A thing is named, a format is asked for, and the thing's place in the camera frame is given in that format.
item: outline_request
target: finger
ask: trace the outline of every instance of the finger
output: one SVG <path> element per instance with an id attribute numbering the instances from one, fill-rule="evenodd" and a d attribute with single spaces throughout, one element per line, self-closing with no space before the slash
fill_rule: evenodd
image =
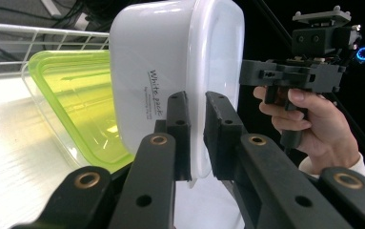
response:
<path id="1" fill-rule="evenodd" d="M 299 89 L 289 90 L 289 100 L 299 108 L 306 108 L 318 116 L 332 115 L 333 106 L 331 101 L 314 93 L 304 92 Z"/>
<path id="2" fill-rule="evenodd" d="M 302 119 L 294 121 L 290 119 L 272 116 L 272 124 L 277 130 L 302 131 L 312 126 L 311 122 Z"/>
<path id="3" fill-rule="evenodd" d="M 274 126 L 274 128 L 280 133 L 280 134 L 282 134 L 283 133 L 283 130 L 282 129 L 279 129 L 279 128 L 276 128 L 275 126 Z"/>
<path id="4" fill-rule="evenodd" d="M 265 115 L 279 116 L 290 120 L 301 120 L 304 118 L 304 113 L 300 111 L 285 111 L 283 107 L 274 104 L 259 104 L 259 111 Z"/>
<path id="5" fill-rule="evenodd" d="M 264 99 L 266 93 L 266 88 L 264 87 L 256 87 L 253 89 L 253 96 L 255 98 Z"/>

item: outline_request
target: black metal bracket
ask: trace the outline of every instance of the black metal bracket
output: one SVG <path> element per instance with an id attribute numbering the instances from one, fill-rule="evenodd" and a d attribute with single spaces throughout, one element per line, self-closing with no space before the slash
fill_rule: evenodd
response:
<path id="1" fill-rule="evenodd" d="M 314 185 L 271 139 L 246 134 L 227 97 L 206 96 L 205 143 L 213 172 L 233 180 L 247 228 L 365 228 L 364 176 L 328 168 Z"/>
<path id="2" fill-rule="evenodd" d="M 175 180 L 192 180 L 191 121 L 185 92 L 172 94 L 168 98 L 167 119 L 156 120 L 154 132 L 167 133 L 175 138 Z"/>
<path id="3" fill-rule="evenodd" d="M 114 190 L 112 176 L 106 169 L 94 166 L 77 169 L 53 192 L 36 221 L 12 228 L 107 228 L 116 205 Z"/>
<path id="4" fill-rule="evenodd" d="M 174 161 L 171 135 L 143 138 L 108 228 L 173 228 Z"/>

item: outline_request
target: white sleeve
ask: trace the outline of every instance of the white sleeve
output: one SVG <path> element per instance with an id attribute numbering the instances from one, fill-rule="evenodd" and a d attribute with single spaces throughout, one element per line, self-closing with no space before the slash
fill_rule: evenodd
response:
<path id="1" fill-rule="evenodd" d="M 350 170 L 356 171 L 360 174 L 362 174 L 363 176 L 365 176 L 365 165 L 364 165 L 364 161 L 363 161 L 363 155 L 361 153 L 360 154 L 360 159 L 358 160 L 358 162 L 352 166 L 351 168 L 349 168 Z M 306 158 L 303 159 L 303 161 L 301 161 L 300 165 L 298 166 L 298 169 L 304 173 L 307 173 L 313 177 L 319 177 L 319 175 L 313 175 L 312 170 L 312 163 L 310 158 L 307 156 Z"/>

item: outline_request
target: green plastic container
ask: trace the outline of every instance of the green plastic container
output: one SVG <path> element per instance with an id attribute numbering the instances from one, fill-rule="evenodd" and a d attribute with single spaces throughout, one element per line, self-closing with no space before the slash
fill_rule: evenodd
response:
<path id="1" fill-rule="evenodd" d="M 39 52 L 25 69 L 23 79 L 66 158 L 110 172 L 133 161 L 117 130 L 108 51 Z"/>

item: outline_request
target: black cable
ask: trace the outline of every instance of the black cable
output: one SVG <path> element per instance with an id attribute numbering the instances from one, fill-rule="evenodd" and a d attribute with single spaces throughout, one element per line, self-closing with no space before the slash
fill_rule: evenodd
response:
<path id="1" fill-rule="evenodd" d="M 98 28 L 96 28 L 94 31 L 104 31 L 107 32 L 111 29 L 113 21 L 107 21 L 102 23 Z"/>
<path id="2" fill-rule="evenodd" d="M 73 24 L 74 24 L 75 20 L 76 20 L 76 18 L 74 18 L 74 17 L 69 17 L 69 18 L 67 18 L 67 22 L 66 22 L 64 25 L 60 26 L 60 29 L 62 29 L 62 30 L 66 30 L 66 29 L 68 29 L 71 25 L 73 25 Z"/>
<path id="3" fill-rule="evenodd" d="M 52 18 L 52 17 L 39 16 L 39 15 L 36 15 L 36 14 L 32 14 L 32 13 L 28 13 L 28 12 L 24 12 L 24 11 L 20 11 L 20 10 L 13 10 L 13 9 L 9 9 L 9 8 L 0 7 L 0 10 L 10 11 L 10 12 L 15 12 L 15 13 L 20 13 L 20 14 L 23 14 L 23 15 L 27 15 L 27 16 L 31 16 L 31 17 L 39 18 L 39 19 L 44 19 L 44 20 L 50 20 L 50 21 L 57 21 L 57 20 L 59 20 L 59 19 L 55 19 L 55 18 Z"/>
<path id="4" fill-rule="evenodd" d="M 63 3 L 59 2 L 58 0 L 53 0 L 57 5 L 59 5 L 62 8 L 70 9 L 72 6 L 66 6 Z"/>
<path id="5" fill-rule="evenodd" d="M 17 58 L 16 56 L 14 56 L 11 53 L 5 51 L 4 49 L 0 48 L 0 52 L 3 54 L 1 56 L 5 57 L 5 59 L 13 60 L 13 61 L 22 61 L 22 59 Z"/>
<path id="6" fill-rule="evenodd" d="M 54 29 L 56 28 L 60 23 L 64 22 L 65 20 L 69 20 L 68 22 L 66 22 L 66 24 L 64 26 L 61 27 L 61 29 L 64 29 L 65 27 L 67 27 L 70 24 L 71 19 L 78 14 L 79 12 L 82 11 L 84 5 L 82 3 L 82 0 L 76 0 L 75 3 L 72 5 L 72 7 L 70 8 L 70 10 L 66 13 L 66 15 L 63 18 L 60 18 L 59 20 L 57 20 L 51 27 Z M 47 50 L 45 41 L 46 41 L 46 36 L 47 34 L 44 33 L 42 35 L 42 41 L 43 41 L 43 50 Z"/>
<path id="7" fill-rule="evenodd" d="M 92 21 L 108 21 L 113 20 L 117 13 L 119 13 L 128 3 L 122 1 L 112 0 L 82 0 L 87 10 L 87 15 Z"/>
<path id="8" fill-rule="evenodd" d="M 259 11 L 265 16 L 265 18 L 269 21 L 271 26 L 277 31 L 277 34 L 280 36 L 284 45 L 288 50 L 292 48 L 292 37 L 274 15 L 274 13 L 269 9 L 266 3 L 263 0 L 253 0 Z"/>

